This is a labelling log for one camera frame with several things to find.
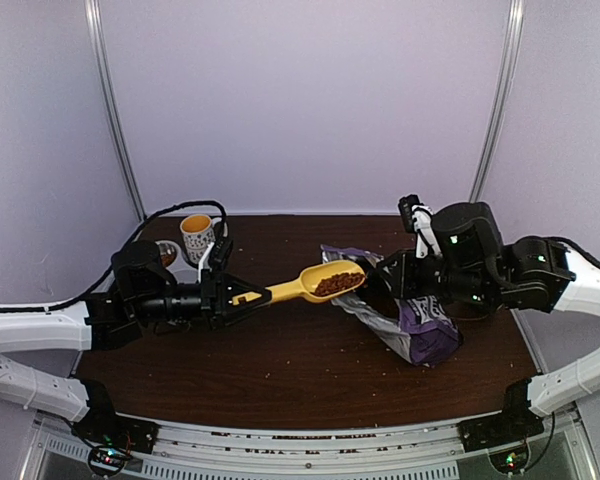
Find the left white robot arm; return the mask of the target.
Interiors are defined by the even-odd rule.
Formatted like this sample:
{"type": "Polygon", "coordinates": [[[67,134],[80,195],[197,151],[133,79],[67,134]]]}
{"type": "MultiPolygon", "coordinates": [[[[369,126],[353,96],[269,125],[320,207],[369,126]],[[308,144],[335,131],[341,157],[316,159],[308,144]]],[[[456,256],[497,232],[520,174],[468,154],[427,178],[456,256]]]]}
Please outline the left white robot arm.
{"type": "Polygon", "coordinates": [[[159,323],[203,320],[224,327],[269,304],[270,290],[203,269],[182,283],[157,243],[134,241],[111,258],[113,283],[58,304],[0,306],[0,400],[59,416],[87,429],[103,444],[117,442],[124,424],[97,381],[58,377],[11,359],[16,352],[107,351],[141,338],[159,323]]]}

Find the purple pet food bag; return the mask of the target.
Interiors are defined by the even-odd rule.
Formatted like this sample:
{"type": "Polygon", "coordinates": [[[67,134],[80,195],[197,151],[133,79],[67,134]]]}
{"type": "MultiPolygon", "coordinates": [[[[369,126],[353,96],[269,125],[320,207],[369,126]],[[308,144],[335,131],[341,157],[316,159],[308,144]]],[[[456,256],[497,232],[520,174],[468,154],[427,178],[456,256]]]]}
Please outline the purple pet food bag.
{"type": "Polygon", "coordinates": [[[448,360],[463,344],[462,333],[437,298],[401,300],[391,295],[388,283],[374,271],[383,260],[382,255],[326,244],[320,249],[324,263],[351,260],[362,266],[368,278],[366,284],[337,297],[332,304],[355,316],[408,363],[434,367],[448,360]]]}

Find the yellow plastic scoop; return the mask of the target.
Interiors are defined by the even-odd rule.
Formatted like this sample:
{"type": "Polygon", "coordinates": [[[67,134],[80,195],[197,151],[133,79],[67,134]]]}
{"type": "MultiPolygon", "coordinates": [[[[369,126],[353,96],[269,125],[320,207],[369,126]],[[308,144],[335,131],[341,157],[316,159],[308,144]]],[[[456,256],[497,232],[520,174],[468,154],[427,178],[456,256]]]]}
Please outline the yellow plastic scoop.
{"type": "Polygon", "coordinates": [[[360,265],[353,261],[349,260],[336,260],[323,264],[314,265],[311,267],[307,267],[301,271],[297,278],[294,280],[284,282],[281,284],[276,284],[269,286],[267,289],[271,291],[272,300],[270,304],[281,303],[289,300],[293,300],[296,298],[303,299],[309,303],[320,304],[332,299],[337,298],[338,296],[344,295],[345,293],[349,293],[355,289],[346,290],[340,292],[339,294],[326,296],[326,297],[318,297],[313,294],[318,283],[324,279],[331,277],[332,275],[338,273],[364,273],[364,270],[360,265]]]}

